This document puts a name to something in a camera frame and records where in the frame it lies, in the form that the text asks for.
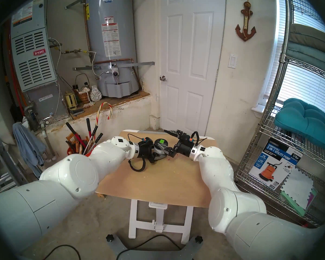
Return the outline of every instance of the anchor decoration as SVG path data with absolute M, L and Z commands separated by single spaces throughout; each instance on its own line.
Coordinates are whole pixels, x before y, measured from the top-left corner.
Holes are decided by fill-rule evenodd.
M 256 29 L 255 27 L 253 27 L 251 33 L 248 34 L 249 17 L 253 14 L 253 12 L 250 10 L 250 7 L 252 5 L 248 2 L 248 0 L 244 2 L 243 5 L 244 9 L 241 10 L 241 13 L 244 15 L 243 32 L 241 33 L 241 28 L 237 24 L 236 33 L 243 41 L 247 41 L 248 39 L 254 36 L 254 34 L 256 33 Z

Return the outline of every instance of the white table leg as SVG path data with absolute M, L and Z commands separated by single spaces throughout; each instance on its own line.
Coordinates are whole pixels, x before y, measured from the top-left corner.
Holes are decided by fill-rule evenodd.
M 194 211 L 193 206 L 187 206 L 186 213 L 185 213 L 184 230 L 182 233 L 182 240 L 181 240 L 182 244 L 187 244 L 189 241 L 191 221 L 193 219 L 193 211 Z
M 137 199 L 131 200 L 130 207 L 130 221 L 129 221 L 129 238 L 136 238 L 136 229 L 154 230 L 158 233 L 171 232 L 182 234 L 182 244 L 187 244 L 190 237 L 191 221 L 193 218 L 194 207 L 187 206 L 185 213 L 184 225 L 167 225 L 164 224 L 164 209 L 167 208 L 156 208 L 156 221 L 143 222 L 137 220 Z
M 132 199 L 131 207 L 130 207 L 129 238 L 136 238 L 136 221 L 137 221 L 137 199 Z
M 164 231 L 164 210 L 156 209 L 157 211 L 157 220 L 155 222 L 155 231 L 162 233 Z

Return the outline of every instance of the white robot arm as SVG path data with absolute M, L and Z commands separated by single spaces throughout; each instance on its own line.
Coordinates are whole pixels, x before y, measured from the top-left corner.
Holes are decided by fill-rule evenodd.
M 24 250 L 93 194 L 124 159 L 139 153 L 138 144 L 113 137 L 89 157 L 69 155 L 46 169 L 39 181 L 0 193 L 0 234 L 14 252 Z
M 267 215 L 259 197 L 239 191 L 233 169 L 218 147 L 194 144 L 181 131 L 172 135 L 179 138 L 178 143 L 174 148 L 160 145 L 161 150 L 199 162 L 212 197 L 209 223 L 226 235 L 243 259 L 301 258 L 323 233 L 321 228 L 311 230 Z M 0 194 L 0 233 L 15 252 L 22 251 L 93 194 L 98 183 L 123 160 L 140 156 L 138 144 L 118 136 L 99 144 L 89 157 L 67 156 L 45 170 L 39 181 Z

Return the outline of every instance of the window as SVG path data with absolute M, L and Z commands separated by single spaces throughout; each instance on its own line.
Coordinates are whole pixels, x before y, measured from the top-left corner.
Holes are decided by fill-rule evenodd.
M 325 24 L 307 0 L 294 1 L 294 23 L 310 26 L 325 32 Z M 279 0 L 279 30 L 277 49 L 274 57 L 271 75 L 264 94 L 267 99 L 271 93 L 276 77 L 279 56 L 285 32 L 285 0 Z M 277 103 L 283 103 L 289 98 L 298 98 L 317 106 L 325 112 L 325 79 L 305 69 L 288 64 Z

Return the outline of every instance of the orange pump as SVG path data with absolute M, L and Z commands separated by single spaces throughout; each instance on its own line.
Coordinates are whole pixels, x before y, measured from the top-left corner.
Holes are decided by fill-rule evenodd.
M 265 181 L 273 181 L 274 177 L 273 177 L 273 172 L 275 172 L 275 170 L 277 169 L 277 166 L 282 164 L 283 162 L 279 163 L 279 164 L 271 164 L 269 162 L 267 162 L 268 166 L 265 168 L 264 171 L 262 171 L 259 176 L 261 179 L 265 180 Z

